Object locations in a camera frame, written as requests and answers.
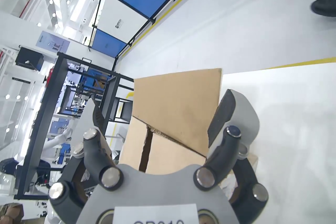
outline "white panel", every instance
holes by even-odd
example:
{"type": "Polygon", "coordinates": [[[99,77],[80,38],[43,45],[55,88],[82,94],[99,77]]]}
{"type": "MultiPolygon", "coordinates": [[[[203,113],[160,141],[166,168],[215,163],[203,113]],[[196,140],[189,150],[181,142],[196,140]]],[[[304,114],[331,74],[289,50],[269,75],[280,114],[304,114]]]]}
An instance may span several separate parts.
{"type": "Polygon", "coordinates": [[[127,43],[146,21],[146,18],[118,0],[105,0],[97,26],[103,32],[127,43]]]}

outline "person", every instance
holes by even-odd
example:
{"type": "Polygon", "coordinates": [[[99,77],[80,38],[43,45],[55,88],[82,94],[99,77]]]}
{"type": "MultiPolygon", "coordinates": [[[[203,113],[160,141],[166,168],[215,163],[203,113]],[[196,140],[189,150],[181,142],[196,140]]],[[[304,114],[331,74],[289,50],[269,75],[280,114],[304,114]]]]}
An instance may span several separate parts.
{"type": "Polygon", "coordinates": [[[318,15],[336,17],[336,0],[316,0],[311,4],[311,10],[318,15]]]}

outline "poster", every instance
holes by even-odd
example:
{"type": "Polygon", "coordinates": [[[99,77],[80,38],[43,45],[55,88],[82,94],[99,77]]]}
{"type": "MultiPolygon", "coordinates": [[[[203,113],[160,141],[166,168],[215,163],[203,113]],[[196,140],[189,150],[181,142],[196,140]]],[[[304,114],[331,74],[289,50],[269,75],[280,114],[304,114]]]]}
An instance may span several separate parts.
{"type": "Polygon", "coordinates": [[[58,51],[66,53],[70,41],[58,37],[57,35],[50,34],[49,32],[41,32],[41,35],[36,43],[37,47],[57,53],[58,51]]]}

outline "metal screw head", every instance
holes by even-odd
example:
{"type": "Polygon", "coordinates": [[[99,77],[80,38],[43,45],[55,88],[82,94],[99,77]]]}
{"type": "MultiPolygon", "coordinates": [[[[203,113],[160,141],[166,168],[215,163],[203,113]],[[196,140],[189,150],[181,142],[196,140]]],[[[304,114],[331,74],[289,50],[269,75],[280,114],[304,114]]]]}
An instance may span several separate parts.
{"type": "Polygon", "coordinates": [[[64,186],[62,183],[54,183],[49,189],[49,197],[53,200],[58,199],[64,192],[64,186]]]}
{"type": "Polygon", "coordinates": [[[199,224],[219,224],[215,215],[209,210],[198,211],[198,223],[199,224]]]}
{"type": "Polygon", "coordinates": [[[74,155],[79,155],[84,150],[83,142],[80,142],[78,145],[75,146],[74,151],[72,152],[74,155]]]}
{"type": "Polygon", "coordinates": [[[196,179],[198,183],[205,188],[212,187],[215,184],[215,177],[212,172],[205,167],[201,167],[196,171],[196,179]]]}
{"type": "Polygon", "coordinates": [[[216,224],[215,220],[206,214],[202,214],[198,216],[199,224],[216,224]]]}
{"type": "Polygon", "coordinates": [[[266,202],[269,199],[269,193],[262,184],[255,184],[252,188],[253,196],[261,202],[266,202]]]}
{"type": "Polygon", "coordinates": [[[98,224],[111,224],[113,222],[114,210],[105,212],[99,219],[98,224]]]}
{"type": "Polygon", "coordinates": [[[245,156],[247,156],[248,152],[249,152],[248,148],[244,144],[240,143],[239,147],[238,147],[238,153],[241,156],[245,157],[245,156]]]}
{"type": "Polygon", "coordinates": [[[114,187],[120,180],[120,171],[116,167],[110,167],[102,175],[102,184],[104,187],[114,187]]]}
{"type": "Polygon", "coordinates": [[[240,129],[236,126],[228,126],[225,129],[227,130],[227,133],[232,137],[240,138],[242,136],[240,133],[240,129]]]}
{"type": "Polygon", "coordinates": [[[88,131],[86,131],[83,136],[84,136],[84,139],[89,140],[89,139],[94,138],[97,135],[97,133],[98,133],[97,129],[91,128],[88,131]]]}

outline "box flap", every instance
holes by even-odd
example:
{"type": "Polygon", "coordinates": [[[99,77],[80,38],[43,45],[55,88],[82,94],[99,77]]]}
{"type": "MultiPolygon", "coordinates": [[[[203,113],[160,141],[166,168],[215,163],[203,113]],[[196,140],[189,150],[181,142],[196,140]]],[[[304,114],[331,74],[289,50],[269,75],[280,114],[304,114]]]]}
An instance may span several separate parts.
{"type": "Polygon", "coordinates": [[[120,153],[119,164],[127,164],[139,170],[146,136],[147,125],[132,117],[128,126],[125,143],[120,153]]]}
{"type": "Polygon", "coordinates": [[[204,162],[205,157],[160,135],[153,134],[146,173],[170,174],[191,164],[203,165],[204,162]]]}
{"type": "Polygon", "coordinates": [[[209,69],[136,79],[132,114],[206,155],[221,77],[221,69],[209,69]]]}

